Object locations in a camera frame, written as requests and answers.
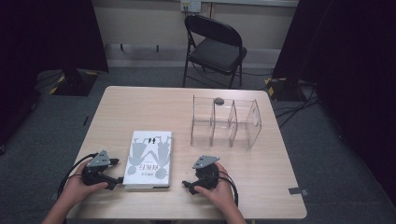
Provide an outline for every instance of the table top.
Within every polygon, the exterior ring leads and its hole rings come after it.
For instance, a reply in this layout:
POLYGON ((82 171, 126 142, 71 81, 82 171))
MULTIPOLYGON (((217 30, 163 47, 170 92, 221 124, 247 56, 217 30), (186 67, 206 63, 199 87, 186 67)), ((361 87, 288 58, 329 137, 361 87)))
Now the table top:
POLYGON ((106 175, 124 175, 134 131, 171 131, 172 159, 169 189, 101 190, 75 206, 68 218, 222 219, 202 195, 191 195, 183 180, 197 180, 191 167, 201 155, 220 157, 235 182, 239 209, 245 219, 304 218, 306 209, 298 188, 273 108, 264 91, 187 88, 108 87, 103 95, 76 161, 106 149, 120 163, 106 175), (262 130, 251 149, 191 146, 192 99, 222 97, 256 99, 262 130))

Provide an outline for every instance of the book cover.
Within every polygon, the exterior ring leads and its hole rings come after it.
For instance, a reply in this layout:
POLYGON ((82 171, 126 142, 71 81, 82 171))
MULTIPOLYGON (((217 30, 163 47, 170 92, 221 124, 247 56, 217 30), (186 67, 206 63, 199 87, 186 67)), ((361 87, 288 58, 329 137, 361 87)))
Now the book cover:
POLYGON ((172 132, 134 131, 123 185, 126 189, 168 188, 172 132))

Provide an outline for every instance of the acrylic divider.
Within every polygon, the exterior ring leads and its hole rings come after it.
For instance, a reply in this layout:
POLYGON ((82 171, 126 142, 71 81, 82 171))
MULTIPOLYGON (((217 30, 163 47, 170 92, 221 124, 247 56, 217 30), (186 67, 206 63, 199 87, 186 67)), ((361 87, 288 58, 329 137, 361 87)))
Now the acrylic divider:
POLYGON ((261 128, 256 100, 193 97, 192 146, 252 148, 261 128))

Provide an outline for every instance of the file holder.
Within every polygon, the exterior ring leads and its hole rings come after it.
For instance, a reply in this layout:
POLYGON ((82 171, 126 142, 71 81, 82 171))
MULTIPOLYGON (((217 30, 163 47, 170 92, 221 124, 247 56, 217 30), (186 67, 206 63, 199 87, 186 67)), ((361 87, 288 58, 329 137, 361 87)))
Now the file holder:
POLYGON ((193 97, 192 146, 252 148, 261 129, 256 100, 193 97))

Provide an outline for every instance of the person's left hand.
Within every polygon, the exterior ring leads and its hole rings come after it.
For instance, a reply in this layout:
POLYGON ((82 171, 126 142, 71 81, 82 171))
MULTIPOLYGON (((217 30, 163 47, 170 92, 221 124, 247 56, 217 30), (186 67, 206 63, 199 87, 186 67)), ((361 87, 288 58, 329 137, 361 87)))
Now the person's left hand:
POLYGON ((88 195, 107 188, 107 182, 86 186, 81 180, 82 170, 89 161, 84 161, 76 170, 76 172, 69 178, 64 191, 59 200, 74 206, 76 203, 83 201, 88 195))

